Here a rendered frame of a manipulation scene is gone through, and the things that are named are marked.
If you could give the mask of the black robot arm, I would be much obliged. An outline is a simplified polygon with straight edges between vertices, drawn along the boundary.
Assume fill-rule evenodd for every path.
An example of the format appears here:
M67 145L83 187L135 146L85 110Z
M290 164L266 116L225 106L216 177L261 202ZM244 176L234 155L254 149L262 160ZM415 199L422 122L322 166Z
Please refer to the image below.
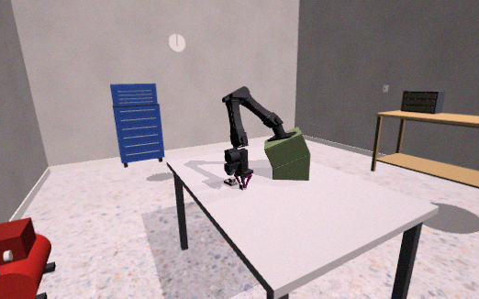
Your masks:
M257 101L255 101L250 95L250 91L246 86L242 86L235 92L226 95L222 98L222 102L226 103L227 106L230 123L230 141L233 146L233 149L224 150L226 161L224 164L224 171L229 176L232 176L235 171L247 171L246 161L248 160L248 150L245 148L238 149L249 146L247 134L244 131L241 122L240 105L248 108L263 122L266 127L273 129L275 136L269 138L268 141L291 138L294 134L296 134L296 131L290 133L284 132L284 128L282 126L283 121L281 118L274 112L268 111Z

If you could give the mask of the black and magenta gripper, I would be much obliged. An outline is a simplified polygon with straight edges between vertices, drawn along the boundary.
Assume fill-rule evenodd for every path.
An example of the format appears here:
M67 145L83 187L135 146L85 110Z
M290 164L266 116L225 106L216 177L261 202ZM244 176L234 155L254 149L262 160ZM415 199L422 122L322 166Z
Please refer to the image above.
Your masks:
M234 176L237 179L239 184L240 184L240 179L239 179L239 176L240 176L241 182L242 182L244 188L247 187L248 182L249 182L249 180L252 176L252 173L253 173L253 170L248 168L248 161L246 161L246 162L247 162L247 171L246 172L238 172L238 171L234 172ZM245 178L248 178L246 184L245 184Z

